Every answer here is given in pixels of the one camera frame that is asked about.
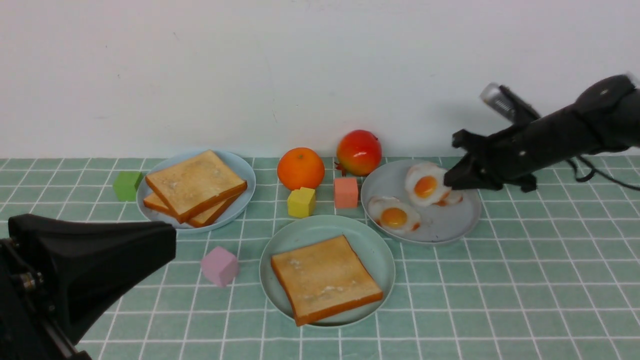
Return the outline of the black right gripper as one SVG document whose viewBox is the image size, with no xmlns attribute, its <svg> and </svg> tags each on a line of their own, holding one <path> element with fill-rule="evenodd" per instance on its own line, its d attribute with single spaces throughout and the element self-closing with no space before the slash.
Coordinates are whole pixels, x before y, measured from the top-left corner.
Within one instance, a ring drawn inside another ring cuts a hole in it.
<svg viewBox="0 0 640 360">
<path fill-rule="evenodd" d="M 452 135 L 451 146 L 467 153 L 446 171 L 446 187 L 500 191 L 510 184 L 530 193 L 538 188 L 534 173 L 539 170 L 565 162 L 578 171 L 574 158 L 583 154 L 583 121 L 573 111 L 560 110 L 489 137 L 461 129 Z"/>
</svg>

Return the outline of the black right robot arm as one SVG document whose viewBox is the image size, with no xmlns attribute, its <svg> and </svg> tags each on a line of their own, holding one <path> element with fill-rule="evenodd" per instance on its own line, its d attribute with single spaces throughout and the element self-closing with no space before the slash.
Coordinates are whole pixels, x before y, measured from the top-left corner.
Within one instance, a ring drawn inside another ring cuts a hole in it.
<svg viewBox="0 0 640 360">
<path fill-rule="evenodd" d="M 560 162 L 577 171 L 576 160 L 589 168 L 588 174 L 575 176 L 584 183 L 602 174 L 585 155 L 639 146 L 639 89 L 627 74 L 599 80 L 574 103 L 546 116 L 502 84 L 490 83 L 480 98 L 510 126 L 489 136 L 464 129 L 453 134 L 452 146 L 466 152 L 445 174 L 445 185 L 455 191 L 500 191 L 510 184 L 532 192 L 538 187 L 536 171 Z"/>
</svg>

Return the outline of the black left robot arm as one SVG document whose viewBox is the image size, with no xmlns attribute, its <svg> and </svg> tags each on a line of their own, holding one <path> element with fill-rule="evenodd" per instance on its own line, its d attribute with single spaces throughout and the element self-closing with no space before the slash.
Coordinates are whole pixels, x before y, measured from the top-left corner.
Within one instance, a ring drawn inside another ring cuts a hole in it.
<svg viewBox="0 0 640 360">
<path fill-rule="evenodd" d="M 163 221 L 86 223 L 19 214 L 1 240 L 1 358 L 89 360 L 76 346 L 126 292 L 176 257 Z"/>
</svg>

